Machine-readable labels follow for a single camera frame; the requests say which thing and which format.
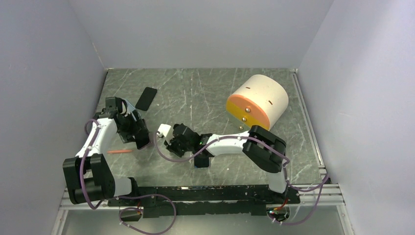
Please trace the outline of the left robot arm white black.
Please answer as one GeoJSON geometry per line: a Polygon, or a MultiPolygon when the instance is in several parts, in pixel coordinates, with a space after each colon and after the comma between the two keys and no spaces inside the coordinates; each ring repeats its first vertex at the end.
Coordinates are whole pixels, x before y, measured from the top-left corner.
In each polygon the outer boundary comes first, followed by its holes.
{"type": "Polygon", "coordinates": [[[91,131],[88,138],[73,158],[65,159],[63,172],[69,199],[73,204],[88,203],[121,198],[128,206],[140,199],[134,178],[114,178],[106,161],[108,148],[114,135],[123,143],[135,143],[142,149],[150,143],[149,130],[138,109],[128,100],[119,97],[105,99],[105,107],[95,113],[88,124],[91,131]]]}

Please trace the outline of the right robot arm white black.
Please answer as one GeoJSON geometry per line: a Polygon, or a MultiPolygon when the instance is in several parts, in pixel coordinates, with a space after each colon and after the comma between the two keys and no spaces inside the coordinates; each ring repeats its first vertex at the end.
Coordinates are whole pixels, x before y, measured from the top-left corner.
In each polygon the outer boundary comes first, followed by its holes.
{"type": "Polygon", "coordinates": [[[267,173],[269,197],[281,203],[288,196],[284,165],[286,142],[261,126],[233,134],[198,134],[184,124],[161,124],[155,137],[164,140],[166,149],[178,156],[170,162],[193,160],[196,168],[208,168],[210,159],[224,154],[244,154],[267,173]]]}

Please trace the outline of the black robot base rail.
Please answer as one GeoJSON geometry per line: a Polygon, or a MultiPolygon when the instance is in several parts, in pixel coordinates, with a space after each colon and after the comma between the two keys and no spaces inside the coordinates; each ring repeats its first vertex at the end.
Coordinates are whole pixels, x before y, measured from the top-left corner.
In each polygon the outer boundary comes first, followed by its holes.
{"type": "Polygon", "coordinates": [[[139,207],[144,218],[176,215],[239,214],[266,215],[266,211],[299,204],[299,193],[287,188],[273,192],[268,185],[138,187],[126,199],[111,199],[110,207],[139,207]]]}

